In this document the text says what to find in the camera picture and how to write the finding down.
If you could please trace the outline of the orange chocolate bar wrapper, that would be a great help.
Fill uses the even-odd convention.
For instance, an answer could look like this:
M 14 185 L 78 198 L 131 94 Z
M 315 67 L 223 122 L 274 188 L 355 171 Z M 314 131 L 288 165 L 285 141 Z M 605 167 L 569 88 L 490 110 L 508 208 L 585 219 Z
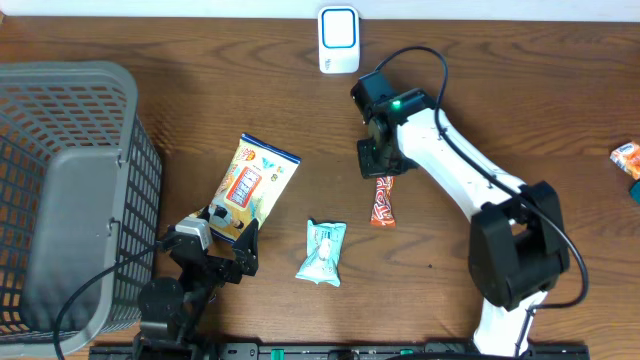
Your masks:
M 376 191 L 371 212 L 370 224 L 377 227 L 396 227 L 396 220 L 392 213 L 391 191 L 394 186 L 394 176 L 376 179 Z

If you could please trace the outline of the yellow snack bag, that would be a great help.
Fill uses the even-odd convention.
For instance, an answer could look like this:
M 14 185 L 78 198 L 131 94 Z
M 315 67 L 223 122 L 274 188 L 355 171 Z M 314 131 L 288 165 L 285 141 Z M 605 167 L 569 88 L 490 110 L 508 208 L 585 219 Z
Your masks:
M 212 200 L 192 216 L 208 211 L 212 235 L 232 243 L 253 219 L 265 222 L 300 162 L 244 133 Z

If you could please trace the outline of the teal small snack packet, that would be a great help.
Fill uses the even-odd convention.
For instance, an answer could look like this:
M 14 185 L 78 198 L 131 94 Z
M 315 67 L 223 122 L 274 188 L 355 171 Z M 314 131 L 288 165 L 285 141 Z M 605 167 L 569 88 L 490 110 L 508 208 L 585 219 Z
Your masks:
M 296 274 L 297 279 L 315 284 L 328 283 L 339 287 L 338 273 L 342 244 L 347 224 L 342 222 L 316 223 L 307 221 L 307 258 Z

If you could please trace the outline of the orange small snack packet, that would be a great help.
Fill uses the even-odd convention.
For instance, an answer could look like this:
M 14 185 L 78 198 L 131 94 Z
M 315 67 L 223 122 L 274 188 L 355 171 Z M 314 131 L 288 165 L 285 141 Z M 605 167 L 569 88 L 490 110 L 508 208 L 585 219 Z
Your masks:
M 631 141 L 619 146 L 610 154 L 610 159 L 634 180 L 640 178 L 639 144 Z

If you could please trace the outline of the blue mouthwash bottle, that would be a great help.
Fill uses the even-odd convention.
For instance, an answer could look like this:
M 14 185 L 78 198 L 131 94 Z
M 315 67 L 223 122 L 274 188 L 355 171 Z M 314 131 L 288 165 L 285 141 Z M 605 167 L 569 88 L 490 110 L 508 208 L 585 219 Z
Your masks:
M 631 186 L 629 194 L 636 203 L 640 204 L 640 181 L 636 181 Z

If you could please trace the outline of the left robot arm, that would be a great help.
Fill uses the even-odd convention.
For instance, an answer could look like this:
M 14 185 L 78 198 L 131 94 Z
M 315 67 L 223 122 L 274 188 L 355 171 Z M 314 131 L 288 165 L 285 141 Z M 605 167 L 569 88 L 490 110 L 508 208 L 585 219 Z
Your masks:
M 232 259 L 211 256 L 209 222 L 186 217 L 160 240 L 160 249 L 182 269 L 177 278 L 159 277 L 144 285 L 137 302 L 140 333 L 134 359 L 217 359 L 218 346 L 198 333 L 200 319 L 217 289 L 253 276 L 258 262 L 259 221 L 252 220 L 233 243 Z

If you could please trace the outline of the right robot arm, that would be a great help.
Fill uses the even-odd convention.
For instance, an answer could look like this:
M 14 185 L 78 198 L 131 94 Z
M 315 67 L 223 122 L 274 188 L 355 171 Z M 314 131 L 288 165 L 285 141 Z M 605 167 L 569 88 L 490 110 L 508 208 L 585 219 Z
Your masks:
M 559 198 L 546 182 L 528 185 L 482 155 L 421 89 L 396 92 L 374 71 L 351 96 L 368 127 L 358 141 L 365 178 L 424 169 L 470 222 L 468 267 L 484 298 L 473 335 L 485 355 L 520 356 L 534 306 L 569 268 Z

